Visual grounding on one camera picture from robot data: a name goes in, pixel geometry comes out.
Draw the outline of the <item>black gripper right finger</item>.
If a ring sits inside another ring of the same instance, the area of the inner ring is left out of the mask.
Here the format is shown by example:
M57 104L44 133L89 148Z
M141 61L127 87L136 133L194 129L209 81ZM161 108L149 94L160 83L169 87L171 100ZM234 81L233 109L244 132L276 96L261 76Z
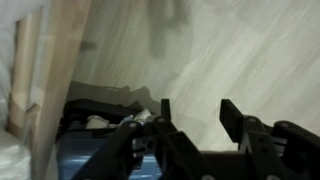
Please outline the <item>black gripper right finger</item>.
M238 150L223 157L223 172L234 180L320 180L320 137L286 120L269 126L245 115L229 99L219 119Z

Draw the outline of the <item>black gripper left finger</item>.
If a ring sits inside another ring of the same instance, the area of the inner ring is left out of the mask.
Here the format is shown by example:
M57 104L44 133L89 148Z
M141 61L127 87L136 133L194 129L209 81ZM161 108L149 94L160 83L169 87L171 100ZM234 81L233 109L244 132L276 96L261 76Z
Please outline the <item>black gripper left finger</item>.
M161 100L160 110L143 125L121 125L72 180L128 180L145 155L155 156L160 180L218 180L196 146L173 125L169 99Z

